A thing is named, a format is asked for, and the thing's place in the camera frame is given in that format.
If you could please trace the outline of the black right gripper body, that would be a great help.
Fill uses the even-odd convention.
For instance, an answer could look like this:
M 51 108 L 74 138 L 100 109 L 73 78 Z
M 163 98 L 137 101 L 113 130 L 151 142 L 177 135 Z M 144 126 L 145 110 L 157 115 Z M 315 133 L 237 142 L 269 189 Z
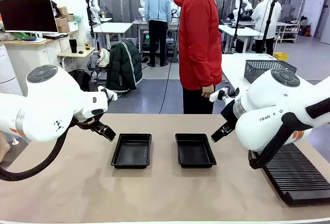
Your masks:
M 224 109 L 221 111 L 221 115 L 226 120 L 226 123 L 221 126 L 221 131 L 223 132 L 232 132 L 236 126 L 236 116 L 233 111 L 235 101 L 232 100 L 228 103 Z

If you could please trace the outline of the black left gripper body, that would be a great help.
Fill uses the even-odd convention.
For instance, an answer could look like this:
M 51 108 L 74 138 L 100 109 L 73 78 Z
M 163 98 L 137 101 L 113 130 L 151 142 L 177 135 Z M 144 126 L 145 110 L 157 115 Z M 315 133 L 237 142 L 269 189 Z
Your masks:
M 78 126 L 82 130 L 93 130 L 100 131 L 103 129 L 103 124 L 100 122 L 100 118 L 103 114 L 98 114 L 91 118 L 88 118 L 85 121 L 78 120 L 76 117 L 73 117 L 73 125 Z

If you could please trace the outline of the person's right hand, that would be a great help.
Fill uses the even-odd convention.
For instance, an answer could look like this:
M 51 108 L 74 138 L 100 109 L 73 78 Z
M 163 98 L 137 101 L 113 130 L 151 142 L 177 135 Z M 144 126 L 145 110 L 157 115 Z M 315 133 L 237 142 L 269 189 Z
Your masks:
M 207 87 L 202 87 L 202 97 L 204 98 L 210 98 L 210 96 L 214 93 L 215 87 L 214 85 L 210 85 Z

